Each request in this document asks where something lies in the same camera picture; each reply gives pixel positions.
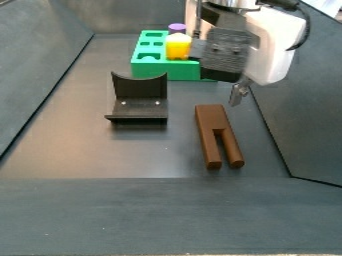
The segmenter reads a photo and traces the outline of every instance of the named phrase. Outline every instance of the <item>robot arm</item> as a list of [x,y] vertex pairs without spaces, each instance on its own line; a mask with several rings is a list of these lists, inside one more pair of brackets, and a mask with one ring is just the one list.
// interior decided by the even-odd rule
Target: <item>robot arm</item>
[[197,3],[194,0],[187,3],[189,32],[195,31],[190,58],[199,61],[203,78],[238,82],[231,105],[239,104],[253,82],[265,86],[285,78],[295,49],[310,32],[310,17],[295,0],[263,0],[263,3],[289,11],[299,10],[305,19],[261,6],[261,1],[207,0],[197,12],[202,24],[194,26],[190,13],[194,15]]

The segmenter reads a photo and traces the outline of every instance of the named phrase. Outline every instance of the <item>brown u-shaped block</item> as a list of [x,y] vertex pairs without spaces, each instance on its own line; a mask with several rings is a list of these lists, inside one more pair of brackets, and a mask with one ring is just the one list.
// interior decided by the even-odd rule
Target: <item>brown u-shaped block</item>
[[219,169],[222,166],[215,135],[222,138],[230,166],[241,168],[245,160],[223,106],[197,105],[195,116],[207,169]]

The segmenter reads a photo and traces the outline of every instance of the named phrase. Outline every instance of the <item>white robot part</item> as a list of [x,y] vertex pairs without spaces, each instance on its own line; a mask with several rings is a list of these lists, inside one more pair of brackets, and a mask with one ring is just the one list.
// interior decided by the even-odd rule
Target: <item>white robot part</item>
[[[306,21],[269,7],[261,7],[259,11],[246,12],[245,17],[247,30],[254,34],[245,76],[265,86],[281,81],[287,75],[295,50],[286,50],[299,41]],[[195,20],[197,0],[187,0],[189,35],[194,31]],[[211,27],[210,23],[202,21],[202,39],[206,39]]]
[[211,2],[213,4],[217,4],[225,7],[239,8],[239,9],[257,10],[261,8],[261,6],[255,4],[255,1],[251,1],[251,0],[207,0],[207,2]]

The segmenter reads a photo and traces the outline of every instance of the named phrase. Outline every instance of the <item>yellow block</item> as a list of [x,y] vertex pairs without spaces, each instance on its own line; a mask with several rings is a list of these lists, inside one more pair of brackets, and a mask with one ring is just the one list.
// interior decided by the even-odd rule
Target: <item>yellow block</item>
[[191,37],[182,33],[166,37],[166,57],[170,60],[187,60]]

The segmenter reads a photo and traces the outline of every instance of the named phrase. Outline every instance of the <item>gray wall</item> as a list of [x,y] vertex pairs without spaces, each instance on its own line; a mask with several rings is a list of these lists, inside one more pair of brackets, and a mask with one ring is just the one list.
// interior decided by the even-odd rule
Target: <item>gray wall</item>
[[186,0],[62,0],[96,34],[141,33],[185,22]]
[[92,37],[59,0],[0,7],[0,156]]

